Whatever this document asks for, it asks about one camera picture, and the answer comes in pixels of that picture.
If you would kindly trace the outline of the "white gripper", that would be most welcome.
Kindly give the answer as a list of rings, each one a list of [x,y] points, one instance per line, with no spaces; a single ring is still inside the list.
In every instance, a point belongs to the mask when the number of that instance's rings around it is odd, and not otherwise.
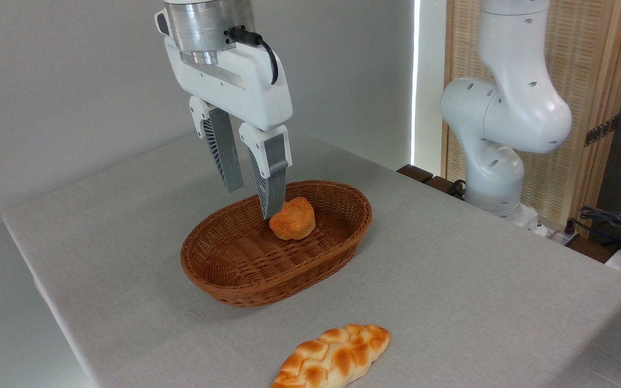
[[[197,135],[207,143],[227,192],[244,186],[230,113],[246,121],[239,135],[251,157],[262,216],[278,214],[286,197],[286,169],[292,165],[284,123],[293,115],[281,59],[276,58],[278,80],[272,84],[263,47],[238,44],[221,51],[217,64],[207,65],[195,63],[172,39],[163,42],[177,82],[193,95],[188,105]]]

